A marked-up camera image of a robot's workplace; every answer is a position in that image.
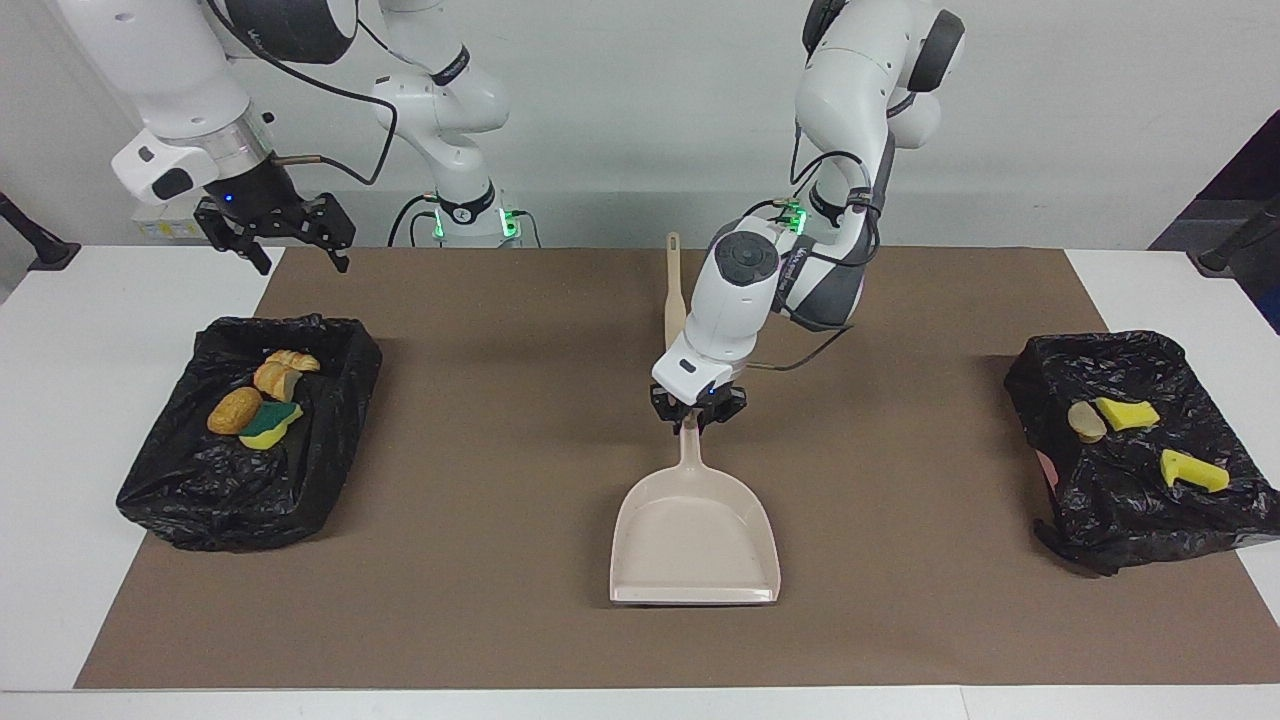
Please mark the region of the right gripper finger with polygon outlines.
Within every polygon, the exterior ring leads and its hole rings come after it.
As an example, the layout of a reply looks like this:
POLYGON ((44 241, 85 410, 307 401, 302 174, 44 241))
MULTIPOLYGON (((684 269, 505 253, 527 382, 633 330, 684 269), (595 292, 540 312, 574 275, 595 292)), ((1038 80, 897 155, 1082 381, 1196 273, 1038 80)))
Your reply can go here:
POLYGON ((268 275, 273 268, 271 259, 257 242, 252 225, 237 225, 229 222, 211 199, 201 199, 193 218, 210 245, 219 252, 233 252, 253 265, 260 275, 268 275))
POLYGON ((305 242, 321 249, 339 273, 348 272, 347 251, 355 234, 355 223, 333 193, 320 193, 305 202, 305 242))

